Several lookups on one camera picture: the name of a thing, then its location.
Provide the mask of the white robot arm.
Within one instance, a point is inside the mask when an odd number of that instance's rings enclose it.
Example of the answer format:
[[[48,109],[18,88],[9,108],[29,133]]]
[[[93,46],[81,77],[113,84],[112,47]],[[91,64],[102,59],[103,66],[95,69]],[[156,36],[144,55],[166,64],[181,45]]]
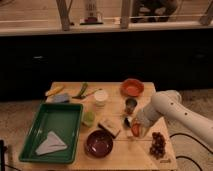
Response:
[[[138,110],[135,119],[142,126],[142,136],[147,134],[160,117],[171,117],[179,121],[213,148],[213,120],[184,107],[178,91],[156,92],[151,96],[150,102]]]

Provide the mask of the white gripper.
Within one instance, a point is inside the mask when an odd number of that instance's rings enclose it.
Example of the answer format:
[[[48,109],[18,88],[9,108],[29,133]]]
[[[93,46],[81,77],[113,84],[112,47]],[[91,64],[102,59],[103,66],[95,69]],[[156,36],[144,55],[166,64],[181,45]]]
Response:
[[[152,127],[162,116],[152,105],[147,105],[138,110],[135,120],[140,124],[139,137],[144,138]]]

